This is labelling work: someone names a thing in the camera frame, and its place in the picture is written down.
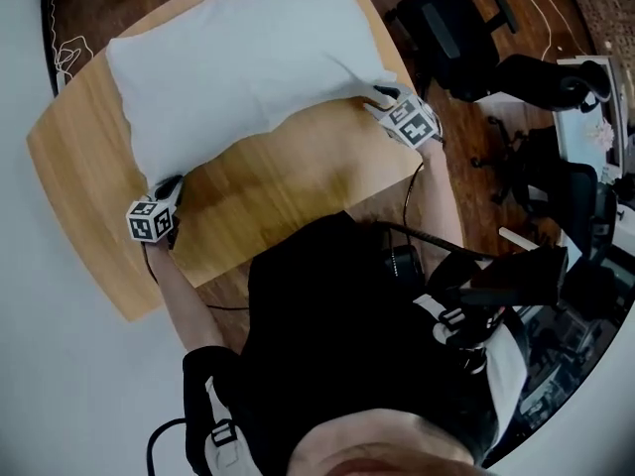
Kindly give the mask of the person's black shirt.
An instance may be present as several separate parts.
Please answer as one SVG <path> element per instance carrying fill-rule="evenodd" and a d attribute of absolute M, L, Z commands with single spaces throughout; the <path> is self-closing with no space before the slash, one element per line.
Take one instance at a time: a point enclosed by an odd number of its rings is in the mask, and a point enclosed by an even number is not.
<path fill-rule="evenodd" d="M 186 452 L 196 476 L 220 476 L 204 451 L 229 409 L 262 476 L 285 476 L 315 427 L 372 410 L 421 417 L 476 462 L 498 421 L 484 375 L 467 375 L 432 335 L 434 318 L 386 274 L 370 232 L 346 214 L 307 225 L 257 256 L 240 352 L 195 349 L 183 361 Z"/>

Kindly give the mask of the black round device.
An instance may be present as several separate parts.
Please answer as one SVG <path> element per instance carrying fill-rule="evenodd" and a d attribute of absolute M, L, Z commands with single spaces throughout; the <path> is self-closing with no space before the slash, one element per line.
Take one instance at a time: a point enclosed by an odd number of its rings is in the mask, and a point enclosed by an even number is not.
<path fill-rule="evenodd" d="M 382 251 L 388 274 L 402 287 L 418 288 L 425 284 L 425 274 L 416 248 L 411 244 L 389 247 Z"/>

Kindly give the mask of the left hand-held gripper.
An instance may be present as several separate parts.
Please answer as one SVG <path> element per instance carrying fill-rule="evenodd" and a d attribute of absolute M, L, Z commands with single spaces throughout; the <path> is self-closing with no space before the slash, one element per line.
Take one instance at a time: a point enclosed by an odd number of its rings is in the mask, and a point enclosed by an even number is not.
<path fill-rule="evenodd" d="M 166 240 L 168 248 L 174 248 L 180 223 L 176 211 L 182 198 L 184 180 L 183 176 L 164 179 L 153 185 L 148 195 L 130 205 L 126 220 L 134 241 L 157 244 Z"/>

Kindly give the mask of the white desk with monitor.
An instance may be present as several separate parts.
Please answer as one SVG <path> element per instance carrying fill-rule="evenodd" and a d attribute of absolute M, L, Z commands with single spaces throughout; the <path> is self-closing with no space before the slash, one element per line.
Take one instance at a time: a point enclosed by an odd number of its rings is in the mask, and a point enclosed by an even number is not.
<path fill-rule="evenodd" d="M 590 112 L 579 109 L 554 112 L 561 157 L 572 163 L 592 166 L 599 178 L 621 177 L 625 172 L 628 146 L 628 98 L 619 61 L 614 56 L 576 56 L 558 59 L 558 64 L 578 65 L 585 60 L 598 63 L 608 75 L 611 95 L 606 103 L 600 103 Z M 604 150 L 596 138 L 602 121 L 612 128 L 614 137 L 611 148 Z"/>

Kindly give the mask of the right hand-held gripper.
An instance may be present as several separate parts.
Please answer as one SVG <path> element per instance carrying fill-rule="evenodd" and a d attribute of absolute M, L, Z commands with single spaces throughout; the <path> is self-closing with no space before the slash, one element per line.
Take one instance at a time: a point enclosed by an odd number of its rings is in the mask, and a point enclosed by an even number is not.
<path fill-rule="evenodd" d="M 372 87 L 375 103 L 397 103 L 378 106 L 364 103 L 363 107 L 395 140 L 410 148 L 419 148 L 429 139 L 442 138 L 442 125 L 432 107 L 403 83 L 391 82 Z"/>

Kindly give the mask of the person's left forearm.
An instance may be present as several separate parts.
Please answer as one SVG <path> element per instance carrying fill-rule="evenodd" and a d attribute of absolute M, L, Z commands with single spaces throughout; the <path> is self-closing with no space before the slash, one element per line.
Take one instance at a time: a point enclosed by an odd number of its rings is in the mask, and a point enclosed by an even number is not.
<path fill-rule="evenodd" d="M 226 347 L 211 310 L 181 272 L 164 244 L 149 244 L 145 253 L 175 331 L 187 352 L 207 346 Z"/>

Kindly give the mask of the pale crumpled cloth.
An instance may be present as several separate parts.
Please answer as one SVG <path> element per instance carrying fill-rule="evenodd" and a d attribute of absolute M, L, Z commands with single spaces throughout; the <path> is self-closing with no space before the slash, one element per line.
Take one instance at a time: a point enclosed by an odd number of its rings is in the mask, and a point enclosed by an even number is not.
<path fill-rule="evenodd" d="M 606 120 L 602 120 L 599 124 L 596 125 L 593 139 L 597 146 L 600 147 L 602 150 L 610 150 L 613 147 L 614 138 L 614 130 Z"/>

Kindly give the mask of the black office chair with headrest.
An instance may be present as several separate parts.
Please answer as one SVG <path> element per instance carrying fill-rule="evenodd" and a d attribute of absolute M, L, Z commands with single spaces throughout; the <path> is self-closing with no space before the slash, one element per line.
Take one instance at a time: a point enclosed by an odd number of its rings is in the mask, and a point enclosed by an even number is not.
<path fill-rule="evenodd" d="M 472 0 L 402 0 L 385 15 L 404 28 L 424 80 L 435 79 L 455 98 L 474 103 L 502 93 L 548 111 L 590 112 L 610 100 L 609 76 L 585 60 L 566 65 L 515 54 L 502 59 L 492 32 L 519 31 L 507 0 L 486 21 Z"/>

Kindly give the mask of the white pillowcase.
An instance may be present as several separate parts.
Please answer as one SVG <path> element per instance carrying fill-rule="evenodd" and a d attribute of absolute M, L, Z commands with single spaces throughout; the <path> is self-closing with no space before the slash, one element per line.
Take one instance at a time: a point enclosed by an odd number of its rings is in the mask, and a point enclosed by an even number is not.
<path fill-rule="evenodd" d="M 395 79 L 356 0 L 204 0 L 106 58 L 148 184 Z"/>

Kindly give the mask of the person's right forearm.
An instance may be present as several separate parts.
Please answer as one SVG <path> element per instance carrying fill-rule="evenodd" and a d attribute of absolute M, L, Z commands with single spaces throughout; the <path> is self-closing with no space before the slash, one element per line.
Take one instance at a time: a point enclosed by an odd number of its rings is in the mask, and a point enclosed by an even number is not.
<path fill-rule="evenodd" d="M 463 233 L 443 146 L 428 140 L 420 152 L 424 162 L 421 175 L 422 224 L 425 232 L 460 247 Z"/>

